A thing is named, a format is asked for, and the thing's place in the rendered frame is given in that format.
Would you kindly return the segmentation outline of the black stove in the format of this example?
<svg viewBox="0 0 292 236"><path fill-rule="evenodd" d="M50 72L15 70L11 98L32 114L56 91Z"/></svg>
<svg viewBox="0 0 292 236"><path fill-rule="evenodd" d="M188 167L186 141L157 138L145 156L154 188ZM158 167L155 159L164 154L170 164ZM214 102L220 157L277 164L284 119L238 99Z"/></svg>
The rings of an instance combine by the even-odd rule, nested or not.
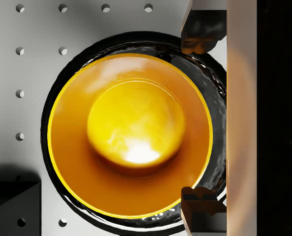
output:
<svg viewBox="0 0 292 236"><path fill-rule="evenodd" d="M41 236L39 182L0 182L0 236Z"/></svg>

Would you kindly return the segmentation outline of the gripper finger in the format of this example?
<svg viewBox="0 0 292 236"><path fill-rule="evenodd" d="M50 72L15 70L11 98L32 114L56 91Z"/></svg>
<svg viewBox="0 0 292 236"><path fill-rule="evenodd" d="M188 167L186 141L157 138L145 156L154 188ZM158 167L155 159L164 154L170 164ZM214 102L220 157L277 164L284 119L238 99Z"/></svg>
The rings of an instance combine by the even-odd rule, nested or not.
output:
<svg viewBox="0 0 292 236"><path fill-rule="evenodd" d="M181 218L188 236L227 236L227 208L208 188L182 188Z"/></svg>
<svg viewBox="0 0 292 236"><path fill-rule="evenodd" d="M181 51L210 52L227 35L227 0L190 0L181 24Z"/></svg>

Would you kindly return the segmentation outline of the yellow bowl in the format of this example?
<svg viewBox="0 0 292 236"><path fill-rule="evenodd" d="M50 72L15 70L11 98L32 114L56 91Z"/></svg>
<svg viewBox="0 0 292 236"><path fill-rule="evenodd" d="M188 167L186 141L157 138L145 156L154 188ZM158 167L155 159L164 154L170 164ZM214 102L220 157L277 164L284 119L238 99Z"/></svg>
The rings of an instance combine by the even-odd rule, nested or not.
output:
<svg viewBox="0 0 292 236"><path fill-rule="evenodd" d="M142 218L177 205L210 160L211 115L177 67L118 54L68 77L45 121L46 153L64 189L85 207Z"/></svg>

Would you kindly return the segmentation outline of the black plate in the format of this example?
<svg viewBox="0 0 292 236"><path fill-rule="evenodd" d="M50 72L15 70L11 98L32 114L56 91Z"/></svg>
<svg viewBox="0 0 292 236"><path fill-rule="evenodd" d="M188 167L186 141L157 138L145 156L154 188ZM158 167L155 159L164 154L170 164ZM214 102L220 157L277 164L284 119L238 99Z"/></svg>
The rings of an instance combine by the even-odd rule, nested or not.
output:
<svg viewBox="0 0 292 236"><path fill-rule="evenodd" d="M155 219L118 219L89 209L76 200L60 182L50 161L47 125L54 101L81 68L106 56L119 53L142 53L162 59L181 69L201 90L211 113L213 147L211 159L200 187L210 189L220 201L226 199L226 71L211 55L181 52L180 38L153 31L132 31L102 39L70 61L59 73L46 99L40 127L40 142L46 169L59 195L69 207L94 226L119 236L171 236L184 230L180 205Z"/></svg>

